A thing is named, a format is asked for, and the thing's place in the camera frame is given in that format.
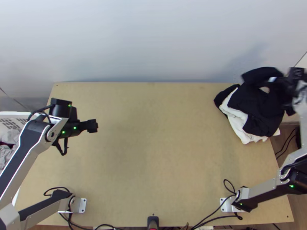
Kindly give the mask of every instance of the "black cloth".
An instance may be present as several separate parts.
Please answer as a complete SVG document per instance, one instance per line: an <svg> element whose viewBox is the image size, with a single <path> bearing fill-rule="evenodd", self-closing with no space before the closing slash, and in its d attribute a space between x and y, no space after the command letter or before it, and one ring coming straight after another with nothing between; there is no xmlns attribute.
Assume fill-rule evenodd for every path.
<svg viewBox="0 0 307 230"><path fill-rule="evenodd" d="M277 77L277 79L274 82L268 82L270 77ZM282 84L285 78L282 72L274 67L261 67L242 74L242 78L247 85L254 88L261 88L263 86L270 88L270 92L278 96L281 108L289 116L295 114L292 107L292 96L285 93L285 88Z"/></svg>
<svg viewBox="0 0 307 230"><path fill-rule="evenodd" d="M232 92L232 91L234 91L236 88L238 88L238 87L240 87L240 85L239 84L235 84L235 85L232 85L232 86L230 86L230 87L228 87L227 89L225 89L224 91L222 91L222 92L219 92L217 95L216 95L216 97L214 98L214 104L215 104L215 106L218 108L218 109L220 109L220 105L223 103L223 101L225 100L225 98Z"/></svg>
<svg viewBox="0 0 307 230"><path fill-rule="evenodd" d="M284 116L284 110L274 92L267 94L246 83L231 96L228 107L248 114L243 130L257 136L273 136Z"/></svg>
<svg viewBox="0 0 307 230"><path fill-rule="evenodd" d="M270 77L283 77L282 72L274 67L261 67L252 69L242 74L242 78L247 85L252 85L257 88L267 86L266 81Z"/></svg>

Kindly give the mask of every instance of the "white wall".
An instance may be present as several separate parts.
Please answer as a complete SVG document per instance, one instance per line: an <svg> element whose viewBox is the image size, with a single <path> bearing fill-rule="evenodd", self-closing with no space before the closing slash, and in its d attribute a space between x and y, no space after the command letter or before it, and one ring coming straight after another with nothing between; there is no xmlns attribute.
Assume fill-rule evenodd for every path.
<svg viewBox="0 0 307 230"><path fill-rule="evenodd" d="M56 81L237 82L307 50L306 0L2 0L1 87L36 107Z"/></svg>

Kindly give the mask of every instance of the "power cord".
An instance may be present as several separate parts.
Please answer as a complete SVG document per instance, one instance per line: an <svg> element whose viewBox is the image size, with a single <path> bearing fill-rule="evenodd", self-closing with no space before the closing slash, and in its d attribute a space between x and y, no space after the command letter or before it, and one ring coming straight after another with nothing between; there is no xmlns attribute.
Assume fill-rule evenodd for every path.
<svg viewBox="0 0 307 230"><path fill-rule="evenodd" d="M295 135L294 135L293 137L291 137L291 139L289 140L289 142L288 142L288 144L287 144L286 149L276 158L276 160L277 160L278 158L280 158L280 156L283 155L283 154L287 151L287 149L288 149L288 147L289 147L289 144L290 144L291 140L292 140L294 137L295 137Z"/></svg>
<svg viewBox="0 0 307 230"><path fill-rule="evenodd" d="M48 189L46 192L44 192L44 196L51 196L51 194L47 194L47 192L49 192L51 190L55 190L55 189L64 189L64 190L66 190L66 192L70 192L69 189L66 188L66 187L53 187L53 188ZM75 224L75 223L71 222L71 218L72 218L73 213L69 213L68 218L66 218L62 213L59 213L59 215L68 223L68 226L69 226L70 230L74 230L72 226L75 226L75 227L77 227L79 229L83 229L83 230L93 230L93 229L89 229L89 228L84 228L84 227L82 227L82 226L80 226L78 224ZM116 227L114 227L114 226L112 226L110 224L105 224L105 223L99 225L97 228L95 228L95 230L98 230L102 226L110 227L111 229L108 229L108 230L122 230L121 228L116 228Z"/></svg>
<svg viewBox="0 0 307 230"><path fill-rule="evenodd" d="M273 223L273 225L274 225L278 230L281 230L276 224Z"/></svg>
<svg viewBox="0 0 307 230"><path fill-rule="evenodd" d="M275 153L275 156L276 156L278 153L280 153L280 152L284 149L284 147L285 147L285 145L286 145L288 139L290 138L290 136L292 135L292 133L295 131L295 129L296 129L296 127L292 130L292 132L290 133L290 135L287 137L287 139L286 139L284 145L282 146L281 150L279 150L277 153Z"/></svg>
<svg viewBox="0 0 307 230"><path fill-rule="evenodd" d="M228 183L231 185L232 190L230 190L230 189L227 187L227 185L225 184L225 182L228 182ZM191 230L197 229L197 228L199 228L199 227L201 227L201 226L204 226L205 224L207 224L207 223L209 223L209 222L211 222L211 221L217 220L217 219L230 218L230 217L236 217L236 218L238 218L239 220L242 220L242 219L243 219L243 218L242 218L241 216L239 216L236 212L234 212L234 215L227 215L227 216L215 217L215 218L212 218L212 219L210 219L210 220L204 222L207 218L209 218L210 216L212 216L213 214L215 214L215 213L223 206L223 204L224 204L229 198L231 198L231 197L233 197L233 196L236 195L234 186L233 186L233 184L232 184L229 180L224 179L223 184L224 184L225 188L227 189L227 191L231 192L232 195L228 196L214 212L212 212L210 215L208 215L207 217L205 217L204 219L202 219L199 223L197 223L196 225L194 225L194 226L191 228Z"/></svg>
<svg viewBox="0 0 307 230"><path fill-rule="evenodd" d="M48 106L46 106L46 107L43 107L43 108L40 108L40 109L38 109L38 110L35 110L35 111L31 112L30 115L28 116L28 121L30 121L31 117L32 117L35 113L43 113L43 114L47 117L49 123L51 123L51 120L50 120L49 115L46 114L46 113L44 112L44 110L49 109L49 108L51 108L51 107L53 107L53 106L54 106L54 105L48 105Z"/></svg>

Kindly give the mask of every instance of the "wooden floor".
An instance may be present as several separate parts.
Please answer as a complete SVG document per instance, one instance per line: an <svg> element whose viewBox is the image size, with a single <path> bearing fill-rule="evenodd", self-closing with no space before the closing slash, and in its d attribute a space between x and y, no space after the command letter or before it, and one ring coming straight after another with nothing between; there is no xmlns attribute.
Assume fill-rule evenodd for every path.
<svg viewBox="0 0 307 230"><path fill-rule="evenodd" d="M278 152L284 142L286 141L287 137L291 133L291 131L295 128L295 126L281 126L281 135L271 137L271 143L274 149L274 152ZM295 138L293 138L289 144L289 147L287 151L278 159L278 165L281 166L284 162L284 159L289 153L292 153L293 151L297 150ZM291 209L294 216L294 222L290 223L278 223L277 226L281 230L306 230L307 229L307 219L306 219L306 213L307 213L307 194L306 195L288 195L289 202L291 205ZM254 228L254 230L277 230L277 228L272 224L262 224L262 225L237 225L237 226L216 226L215 229L246 229L247 227L250 227L251 229ZM125 228L125 230L144 230L145 228ZM31 230L69 230L68 227L64 226L45 226L45 225L37 225L31 228Z"/></svg>

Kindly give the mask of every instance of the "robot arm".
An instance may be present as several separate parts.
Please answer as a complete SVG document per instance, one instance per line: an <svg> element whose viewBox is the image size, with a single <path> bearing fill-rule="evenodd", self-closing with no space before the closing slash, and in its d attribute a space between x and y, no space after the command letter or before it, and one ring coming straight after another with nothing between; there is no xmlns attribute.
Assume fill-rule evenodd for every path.
<svg viewBox="0 0 307 230"><path fill-rule="evenodd" d="M16 194L40 153L54 145L64 155L67 146L63 153L58 143L60 138L64 138L67 145L68 137L77 136L83 130L97 132L95 119L87 122L77 120L76 108L71 106L71 102L52 99L51 105L50 122L45 122L46 116L40 115L26 123L19 136L19 147L0 175L0 229L29 229L58 211L85 211L86 199L76 198L63 190L55 190L50 198L19 212L12 205L12 194Z"/></svg>
<svg viewBox="0 0 307 230"><path fill-rule="evenodd" d="M307 82L303 80L303 76L295 76L298 81L292 93L292 106L300 115L302 148L287 156L274 178L252 188L242 187L237 190L236 196L221 207L222 211L250 212L263 201L286 194L307 193Z"/></svg>

